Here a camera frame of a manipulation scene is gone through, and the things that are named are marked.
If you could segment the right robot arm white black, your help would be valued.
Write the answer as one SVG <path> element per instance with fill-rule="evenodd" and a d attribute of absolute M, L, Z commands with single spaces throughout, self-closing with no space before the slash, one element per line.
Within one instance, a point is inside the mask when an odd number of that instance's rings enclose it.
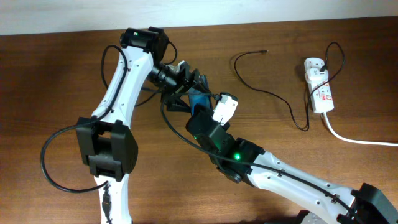
<path fill-rule="evenodd" d="M 364 183 L 355 190 L 296 169 L 253 142 L 233 138 L 213 114 L 196 105 L 186 129 L 229 180 L 278 194 L 326 223 L 397 223 L 397 209 L 378 188 Z"/>

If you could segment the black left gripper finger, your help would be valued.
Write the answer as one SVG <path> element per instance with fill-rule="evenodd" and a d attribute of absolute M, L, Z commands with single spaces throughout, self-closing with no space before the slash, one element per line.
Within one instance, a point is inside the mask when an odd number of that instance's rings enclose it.
<path fill-rule="evenodd" d="M 190 106 L 180 97 L 171 98 L 165 101 L 167 111 L 189 113 Z"/>
<path fill-rule="evenodd" d="M 199 76 L 197 90 L 200 93 L 211 93 L 211 90 L 209 89 L 208 80 L 207 80 L 206 75 L 200 75 Z"/>

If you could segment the blue Galaxy smartphone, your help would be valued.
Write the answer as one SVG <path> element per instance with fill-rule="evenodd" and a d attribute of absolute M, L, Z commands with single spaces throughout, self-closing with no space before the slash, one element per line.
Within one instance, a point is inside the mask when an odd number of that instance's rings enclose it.
<path fill-rule="evenodd" d="M 205 87 L 209 88 L 206 75 L 201 76 L 201 81 L 205 85 Z M 188 93 L 200 93 L 200 91 L 196 90 L 194 88 L 190 88 L 188 90 Z M 195 106 L 196 105 L 202 105 L 207 109 L 213 110 L 213 105 L 211 102 L 211 98 L 209 96 L 190 95 L 190 96 L 188 96 L 188 99 L 189 99 L 189 103 L 190 103 L 191 115 L 195 114 Z"/>

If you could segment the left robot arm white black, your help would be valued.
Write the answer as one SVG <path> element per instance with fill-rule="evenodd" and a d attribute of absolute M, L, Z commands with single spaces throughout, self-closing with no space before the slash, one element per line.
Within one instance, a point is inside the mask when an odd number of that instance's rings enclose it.
<path fill-rule="evenodd" d="M 119 62 L 106 93 L 90 118 L 79 118 L 76 135 L 82 161 L 97 184 L 102 223 L 132 223 L 128 205 L 129 175 L 138 156 L 131 132 L 132 114 L 146 80 L 159 88 L 162 101 L 175 111 L 186 103 L 171 97 L 196 89 L 208 92 L 198 70 L 185 62 L 162 63 L 169 37 L 161 28 L 128 28 L 120 36 Z"/>

